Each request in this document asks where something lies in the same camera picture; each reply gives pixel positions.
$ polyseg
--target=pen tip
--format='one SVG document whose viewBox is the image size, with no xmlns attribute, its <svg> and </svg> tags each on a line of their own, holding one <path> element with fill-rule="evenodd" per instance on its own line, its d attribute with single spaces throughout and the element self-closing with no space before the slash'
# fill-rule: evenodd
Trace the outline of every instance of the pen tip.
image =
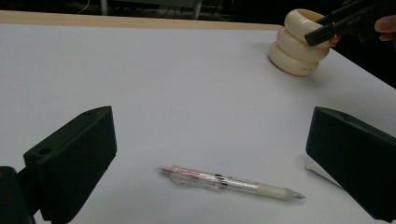
<svg viewBox="0 0 396 224">
<path fill-rule="evenodd" d="M 304 202 L 305 201 L 305 196 L 299 192 L 295 192 L 293 193 L 293 200 L 295 202 Z"/>
</svg>

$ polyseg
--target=dark background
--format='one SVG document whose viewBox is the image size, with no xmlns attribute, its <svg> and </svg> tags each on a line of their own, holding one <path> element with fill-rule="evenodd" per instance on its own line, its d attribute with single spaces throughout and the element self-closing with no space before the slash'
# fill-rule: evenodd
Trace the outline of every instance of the dark background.
<svg viewBox="0 0 396 224">
<path fill-rule="evenodd" d="M 66 4 L 78 1 L 81 4 L 86 3 L 86 0 L 0 0 L 0 9 L 68 13 Z M 221 13 L 231 15 L 231 21 L 283 25 L 286 15 L 295 8 L 305 8 L 322 15 L 328 15 L 339 8 L 344 1 L 223 0 L 220 1 L 220 6 L 222 8 Z M 217 2 L 218 0 L 204 0 L 203 6 L 214 6 Z M 114 0 L 109 0 L 108 4 L 110 7 L 120 6 L 120 4 L 125 4 L 127 7 L 156 7 L 147 4 L 116 2 Z M 100 0 L 91 0 L 91 5 L 97 5 L 98 9 L 95 13 L 100 15 Z M 361 43 L 356 36 L 344 35 L 333 49 L 396 89 L 396 49 L 391 42 L 382 42 L 378 38 L 373 38 Z"/>
<path fill-rule="evenodd" d="M 343 2 L 344 0 L 275 0 L 271 2 L 236 0 L 234 1 L 234 20 L 283 25 L 286 15 L 295 8 L 305 8 L 328 15 L 339 8 Z M 391 41 L 382 42 L 374 38 L 361 43 L 356 36 L 344 35 L 333 49 L 396 89 L 396 49 Z"/>
</svg>

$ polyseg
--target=roll of tape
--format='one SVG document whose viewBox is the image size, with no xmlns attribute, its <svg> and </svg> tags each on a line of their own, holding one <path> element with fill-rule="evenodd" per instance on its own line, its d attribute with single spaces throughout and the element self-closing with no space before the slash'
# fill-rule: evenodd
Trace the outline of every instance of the roll of tape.
<svg viewBox="0 0 396 224">
<path fill-rule="evenodd" d="M 277 67 L 299 77 L 309 76 L 318 69 L 318 62 L 297 60 L 283 52 L 276 42 L 270 48 L 269 57 Z"/>
<path fill-rule="evenodd" d="M 294 9 L 285 18 L 286 29 L 297 39 L 306 43 L 304 36 L 322 27 L 316 23 L 323 15 L 307 9 Z M 318 46 L 328 47 L 329 41 L 320 43 Z"/>
<path fill-rule="evenodd" d="M 330 51 L 329 47 L 309 47 L 306 42 L 297 39 L 285 28 L 277 32 L 276 43 L 291 57 L 305 62 L 318 62 L 324 59 Z"/>
</svg>

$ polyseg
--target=black tool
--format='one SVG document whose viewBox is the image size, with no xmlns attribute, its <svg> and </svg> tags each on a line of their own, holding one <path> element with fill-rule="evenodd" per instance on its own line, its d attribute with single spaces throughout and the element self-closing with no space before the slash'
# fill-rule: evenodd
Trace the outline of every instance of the black tool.
<svg viewBox="0 0 396 224">
<path fill-rule="evenodd" d="M 27 151 L 19 173 L 0 167 L 0 223 L 35 223 L 38 210 L 53 224 L 70 222 L 116 152 L 111 107 L 80 114 Z"/>
<path fill-rule="evenodd" d="M 396 219 L 396 138 L 346 113 L 316 107 L 306 153 L 373 218 Z"/>
<path fill-rule="evenodd" d="M 375 22 L 391 15 L 396 15 L 396 0 L 347 0 L 340 8 L 316 21 L 323 26 L 304 37 L 311 47 L 343 35 L 357 35 L 363 43 L 378 36 Z"/>
</svg>

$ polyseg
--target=clear pen barrel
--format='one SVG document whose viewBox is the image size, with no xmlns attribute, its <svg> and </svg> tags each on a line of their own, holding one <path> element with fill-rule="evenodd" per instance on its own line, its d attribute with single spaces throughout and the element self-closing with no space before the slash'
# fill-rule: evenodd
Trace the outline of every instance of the clear pen barrel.
<svg viewBox="0 0 396 224">
<path fill-rule="evenodd" d="M 224 177 L 222 175 L 193 170 L 176 165 L 173 165 L 172 167 L 160 167 L 160 170 L 163 173 L 168 173 L 172 181 L 180 185 L 212 190 L 230 188 L 249 193 L 256 193 L 258 188 L 256 183 L 248 180 L 232 176 Z"/>
</svg>

